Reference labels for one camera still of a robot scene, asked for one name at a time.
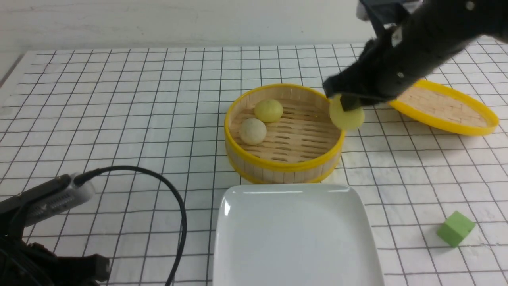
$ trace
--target wire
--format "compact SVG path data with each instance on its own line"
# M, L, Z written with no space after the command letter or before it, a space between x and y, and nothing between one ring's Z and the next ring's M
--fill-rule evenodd
M74 184L79 187L79 186L83 185L85 182L91 180L94 177L97 177L100 174L111 172L111 171L118 171L118 170L136 171L136 172L140 172L140 173L143 173L143 174L146 174L146 175L149 175L149 176L159 179L166 186L168 186L168 188L170 189L170 191L173 193L176 200L178 201L178 205L180 207L180 213L182 216L182 220L181 220L182 236L180 238L180 243L178 244L178 248L176 250L175 262L173 263L173 267L171 268L171 272L169 273L168 280L166 281L166 286L170 286L171 283L175 279L176 270L178 269L178 265L180 264L180 260L182 258L183 247L185 246L185 239L187 238L187 214L185 213L185 204L182 200L182 197L180 196L180 194L178 193L176 188L173 186L173 184L171 184L171 182L169 182L162 175L159 175L153 171L150 171L145 168L137 167L137 166L111 166L111 167L91 170L91 171L85 172L81 175L77 175L74 178Z

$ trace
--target robotic arm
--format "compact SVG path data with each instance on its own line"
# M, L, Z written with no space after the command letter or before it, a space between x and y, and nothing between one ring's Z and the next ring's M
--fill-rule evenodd
M364 1L377 38L367 41L355 63L323 82L327 97L342 95L344 111L396 99L479 36L508 42L508 0L424 0L412 14L404 1Z

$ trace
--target white plate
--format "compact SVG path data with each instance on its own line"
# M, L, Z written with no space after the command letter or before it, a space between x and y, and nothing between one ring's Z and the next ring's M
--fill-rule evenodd
M384 286L358 194L327 184L241 185L220 206L217 286Z

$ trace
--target green cube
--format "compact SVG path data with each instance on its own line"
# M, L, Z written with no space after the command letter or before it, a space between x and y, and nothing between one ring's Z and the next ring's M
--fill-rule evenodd
M437 236L455 248L473 230L474 225L474 222L455 211L437 230Z

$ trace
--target white table surface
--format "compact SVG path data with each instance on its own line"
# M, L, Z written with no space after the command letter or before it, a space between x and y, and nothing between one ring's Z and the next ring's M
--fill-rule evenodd
M0 117L0 195L84 169L130 164L185 197L188 237L176 285L212 285L222 194L246 183L228 164L225 112L241 93L290 82L320 90L363 44L40 51ZM387 286L507 285L508 45L485 39L428 79L500 118L486 137L435 130L386 105L349 132L326 179L352 185L369 215ZM178 206L155 179L113 173L69 213L27 228L58 255L113 258L109 285L162 285L179 239ZM455 210L477 227L457 249L436 228Z

